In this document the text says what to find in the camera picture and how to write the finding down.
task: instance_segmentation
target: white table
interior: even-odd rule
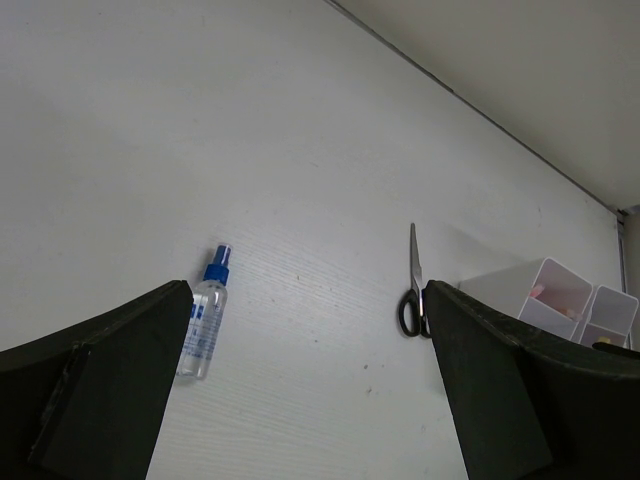
[[[0,44],[0,349],[235,247],[151,480],[465,478],[396,325],[411,221],[426,278],[619,287],[610,212],[320,0],[13,0]]]

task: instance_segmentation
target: blue spray nozzle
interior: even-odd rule
[[[224,243],[218,245],[213,261],[204,272],[204,280],[215,280],[226,286],[229,278],[229,257],[231,246]]]

